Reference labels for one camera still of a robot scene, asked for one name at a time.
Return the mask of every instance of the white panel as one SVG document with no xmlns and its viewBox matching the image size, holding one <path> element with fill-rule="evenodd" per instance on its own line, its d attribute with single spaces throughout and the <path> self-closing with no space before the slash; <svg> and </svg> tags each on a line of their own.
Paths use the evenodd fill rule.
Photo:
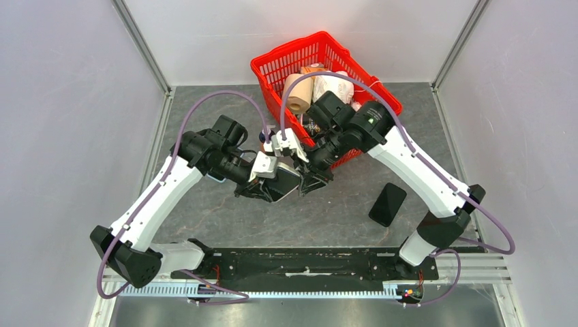
<svg viewBox="0 0 578 327">
<path fill-rule="evenodd" d="M 475 0 L 126 0 L 173 85 L 255 84 L 254 57 L 328 31 L 371 75 L 431 81 Z"/>
<path fill-rule="evenodd" d="M 4 1 L 0 44 L 0 325 L 86 326 L 163 95 L 107 0 Z"/>
<path fill-rule="evenodd" d="M 576 13 L 576 1 L 492 1 L 441 88 L 468 182 L 517 241 L 506 260 L 529 326 L 578 319 Z"/>
</svg>

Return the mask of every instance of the white wall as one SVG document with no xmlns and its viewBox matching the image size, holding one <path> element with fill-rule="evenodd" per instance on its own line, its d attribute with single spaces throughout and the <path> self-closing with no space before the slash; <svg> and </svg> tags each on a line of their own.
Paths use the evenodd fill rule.
<svg viewBox="0 0 578 327">
<path fill-rule="evenodd" d="M 256 84 L 254 57 L 320 30 L 385 82 L 431 81 L 475 0 L 126 0 L 173 85 Z"/>
<path fill-rule="evenodd" d="M 577 12 L 492 1 L 441 87 L 468 181 L 517 241 L 507 260 L 529 326 L 578 319 Z"/>
<path fill-rule="evenodd" d="M 1 7 L 0 326 L 86 326 L 163 96 L 109 1 Z"/>
</svg>

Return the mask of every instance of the gray marble surface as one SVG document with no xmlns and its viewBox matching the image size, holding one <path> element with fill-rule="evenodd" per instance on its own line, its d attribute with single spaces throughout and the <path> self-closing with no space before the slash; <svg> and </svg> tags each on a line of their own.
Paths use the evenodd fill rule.
<svg viewBox="0 0 578 327">
<path fill-rule="evenodd" d="M 455 166 L 427 83 L 385 84 L 403 104 L 400 119 L 406 129 L 444 169 L 455 176 Z M 163 160 L 174 144 L 181 121 L 193 103 L 211 91 L 232 89 L 253 97 L 267 111 L 258 85 L 228 87 L 178 87 L 168 117 L 162 150 Z M 210 99 L 195 112 L 188 130 L 213 126 L 221 114 L 237 120 L 250 134 L 244 149 L 258 149 L 259 116 L 244 99 L 233 95 Z M 362 155 L 334 170 L 335 179 L 323 189 L 300 198 L 296 192 L 274 204 L 235 198 L 235 184 L 204 177 L 177 204 L 155 235 L 155 243 L 197 238 L 210 247 L 396 247 L 424 217 L 427 207 L 397 175 L 369 155 Z M 408 192 L 406 201 L 389 228 L 373 222 L 368 212 L 387 182 Z M 472 225 L 465 237 L 475 238 Z"/>
</svg>

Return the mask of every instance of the red basket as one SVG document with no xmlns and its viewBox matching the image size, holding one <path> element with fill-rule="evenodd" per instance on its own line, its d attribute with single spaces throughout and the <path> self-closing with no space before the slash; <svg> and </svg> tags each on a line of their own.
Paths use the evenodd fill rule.
<svg viewBox="0 0 578 327">
<path fill-rule="evenodd" d="M 378 82 L 375 76 L 370 76 L 349 54 L 341 44 L 329 35 L 321 31 L 313 35 L 293 40 L 278 46 L 271 52 L 266 53 L 251 60 L 251 69 L 257 75 L 265 103 L 271 114 L 279 122 L 279 108 L 281 107 L 281 96 L 285 86 L 285 78 L 293 73 L 298 73 L 301 67 L 311 65 L 312 63 L 323 63 L 325 67 L 333 72 L 344 70 L 349 76 L 361 81 L 363 84 L 371 86 L 381 97 L 387 101 L 395 114 L 401 113 L 401 103 L 397 101 Z M 355 85 L 353 100 L 364 104 L 374 98 L 367 92 L 359 92 L 361 88 Z M 295 116 L 285 110 L 286 128 L 293 129 L 299 140 L 309 146 L 313 146 L 313 140 L 303 129 L 303 126 L 297 121 Z M 351 160 L 362 152 L 351 150 L 346 153 L 339 161 L 335 162 L 332 168 L 335 168 L 348 160 Z"/>
</svg>

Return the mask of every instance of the electrical wire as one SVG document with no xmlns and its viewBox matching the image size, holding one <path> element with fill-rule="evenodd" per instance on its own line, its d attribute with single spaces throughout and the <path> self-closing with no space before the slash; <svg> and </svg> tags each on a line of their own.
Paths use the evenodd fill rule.
<svg viewBox="0 0 578 327">
<path fill-rule="evenodd" d="M 177 161 L 177 157 L 178 157 L 177 153 L 179 153 L 179 148 L 181 147 L 181 139 L 183 137 L 183 133 L 185 133 L 185 127 L 189 121 L 189 118 L 191 117 L 191 114 L 195 110 L 197 110 L 197 108 L 203 102 L 207 101 L 208 99 L 211 99 L 212 97 L 216 97 L 218 95 L 236 95 L 236 96 L 242 97 L 243 99 L 246 99 L 248 102 L 251 103 L 251 105 L 253 105 L 253 107 L 255 107 L 255 109 L 257 109 L 257 112 L 259 113 L 259 117 L 261 118 L 261 123 L 263 124 L 263 130 L 268 131 L 267 122 L 265 121 L 265 116 L 263 115 L 263 111 L 261 111 L 261 108 L 259 108 L 259 105 L 251 97 L 249 97 L 248 95 L 245 95 L 241 92 L 232 91 L 232 90 L 215 91 L 215 92 L 209 93 L 209 94 L 205 95 L 204 97 L 200 98 L 189 109 L 189 112 L 187 112 L 187 114 L 186 114 L 186 116 L 183 119 L 183 122 L 181 124 L 181 128 L 179 129 L 179 133 L 177 135 L 177 141 L 174 144 L 174 150 L 172 152 L 171 160 L 170 160 L 170 163 L 168 164 L 167 170 L 163 173 L 159 182 L 153 187 L 151 192 L 149 194 L 147 194 L 144 197 L 143 201 L 134 209 L 134 211 L 132 213 L 130 213 L 130 215 L 129 215 L 128 219 L 126 220 L 126 222 L 124 223 L 123 227 L 119 230 L 117 235 L 113 238 L 112 242 L 110 242 L 109 246 L 106 248 L 106 251 L 104 252 L 104 255 L 102 256 L 102 261 L 100 262 L 100 266 L 98 267 L 98 274 L 96 277 L 96 290 L 98 292 L 98 295 L 100 295 L 102 298 L 104 298 L 104 299 L 114 298 L 114 297 L 118 296 L 129 285 L 129 283 L 127 282 L 124 285 L 122 285 L 117 291 L 115 291 L 111 294 L 104 293 L 104 290 L 102 289 L 102 277 L 104 274 L 104 269 L 106 268 L 106 263 L 108 262 L 108 258 L 110 257 L 110 254 L 112 253 L 112 250 L 114 249 L 115 245 L 119 242 L 121 237 L 124 235 L 125 231 L 130 227 L 130 224 L 136 218 L 137 214 L 142 210 L 142 208 L 145 207 L 145 205 L 151 200 L 151 198 L 155 195 L 155 193 L 157 193 L 158 189 L 161 187 L 161 184 L 163 184 L 163 182 L 168 178 L 168 175 L 170 174 L 172 167 L 174 166 L 174 163 Z M 269 133 L 265 133 L 265 142 L 267 142 L 267 143 L 270 142 Z"/>
<path fill-rule="evenodd" d="M 412 156 L 415 156 L 417 158 L 419 158 L 421 160 L 421 162 L 423 162 L 423 164 L 425 164 L 437 177 L 439 177 L 446 185 L 448 185 L 448 187 L 453 191 L 454 194 L 458 195 L 460 198 L 463 198 L 467 203 L 471 204 L 474 208 L 478 209 L 480 212 L 482 212 L 482 214 L 484 214 L 494 225 L 496 225 L 496 227 L 498 227 L 498 229 L 501 231 L 501 233 L 503 233 L 503 235 L 506 237 L 506 240 L 508 240 L 508 244 L 510 246 L 510 249 L 507 250 L 503 250 L 503 249 L 499 249 L 497 247 L 493 247 L 491 245 L 488 245 L 486 243 L 482 243 L 482 242 L 478 242 L 477 240 L 470 240 L 469 238 L 459 238 L 460 240 L 464 241 L 464 242 L 468 242 L 474 245 L 478 245 L 480 247 L 484 247 L 486 249 L 495 251 L 497 253 L 501 253 L 501 254 L 512 254 L 514 253 L 514 251 L 516 251 L 516 244 L 514 243 L 514 239 L 512 238 L 512 235 L 510 234 L 510 232 L 506 229 L 506 226 L 504 226 L 502 223 L 500 223 L 500 221 L 498 221 L 498 219 L 496 217 L 494 217 L 489 211 L 487 211 L 484 207 L 482 207 L 479 203 L 475 202 L 472 198 L 470 198 L 470 196 L 464 194 L 463 192 L 459 191 L 457 186 L 455 186 L 452 182 L 449 181 L 449 179 L 447 179 L 447 177 L 445 177 L 443 175 L 443 173 L 441 171 L 439 171 L 431 162 L 429 162 L 421 153 L 419 153 L 415 146 L 413 145 L 413 143 L 410 142 L 410 138 L 408 133 L 406 132 L 405 127 L 401 124 L 401 121 L 399 120 L 399 118 L 397 117 L 397 115 L 395 114 L 395 112 L 393 111 L 393 109 L 391 108 L 391 106 L 387 103 L 387 101 L 385 101 L 385 99 L 383 97 L 381 97 L 379 94 L 377 94 L 374 90 L 372 90 L 371 88 L 369 88 L 367 85 L 363 84 L 362 82 L 359 82 L 358 80 L 351 78 L 349 76 L 344 76 L 344 75 L 340 75 L 340 74 L 336 74 L 334 72 L 312 72 L 312 73 L 308 73 L 302 76 L 299 76 L 295 81 L 293 81 L 293 83 L 291 83 L 291 85 L 289 87 L 287 87 L 287 89 L 285 90 L 285 93 L 283 94 L 282 97 L 282 101 L 281 101 L 281 108 L 284 108 L 284 112 L 286 110 L 286 106 L 287 106 L 287 99 L 289 98 L 289 94 L 291 94 L 291 91 L 293 90 L 293 88 L 295 88 L 295 86 L 300 83 L 302 80 L 309 78 L 309 77 L 313 77 L 313 76 L 333 76 L 333 77 L 337 77 L 337 78 L 341 78 L 343 80 L 348 80 L 351 83 L 357 85 L 358 87 L 361 87 L 362 89 L 364 89 L 365 91 L 367 91 L 369 94 L 371 94 L 375 99 L 377 99 L 383 106 L 385 106 L 385 108 L 387 109 L 387 111 L 389 112 L 391 118 L 393 119 L 395 126 L 397 126 L 399 133 L 401 134 L 401 138 L 404 140 L 404 142 L 406 143 L 406 145 L 408 146 L 408 148 L 412 151 Z M 279 124 L 281 125 L 281 135 L 283 140 L 287 140 L 287 137 L 285 135 L 285 114 L 280 114 L 279 115 Z"/>
<path fill-rule="evenodd" d="M 237 292 L 237 291 L 233 291 L 233 290 L 229 290 L 227 288 L 209 283 L 208 281 L 204 280 L 203 278 L 195 275 L 194 273 L 186 270 L 186 269 L 181 269 L 180 270 L 181 273 L 189 276 L 189 277 L 193 277 L 196 280 L 198 280 L 199 282 L 205 284 L 205 285 L 209 285 L 212 288 L 214 288 L 215 290 L 219 290 L 221 292 L 227 292 L 230 294 L 234 294 L 234 295 L 238 295 L 238 296 L 242 296 L 243 298 L 236 298 L 234 300 L 227 300 L 227 301 L 221 301 L 221 302 L 199 302 L 198 305 L 202 305 L 202 306 L 209 306 L 209 305 L 232 305 L 234 303 L 243 303 L 243 302 L 247 302 L 249 300 L 249 295 L 245 294 L 245 293 L 241 293 L 241 292 Z"/>
<path fill-rule="evenodd" d="M 431 254 L 430 257 L 436 258 L 439 255 L 442 255 L 444 253 L 453 253 L 455 255 L 455 259 L 457 260 L 457 272 L 455 274 L 455 279 L 453 280 L 453 284 L 450 286 L 449 290 L 447 292 L 445 292 L 443 295 L 441 295 L 440 297 L 434 298 L 433 300 L 420 302 L 418 304 L 402 303 L 402 305 L 404 307 L 422 307 L 424 305 L 432 305 L 433 303 L 439 302 L 439 301 L 447 298 L 455 290 L 455 286 L 457 285 L 457 282 L 459 280 L 459 276 L 461 274 L 461 260 L 459 258 L 459 254 L 456 252 L 456 250 L 454 250 L 454 249 L 441 250 L 435 254 Z"/>
</svg>

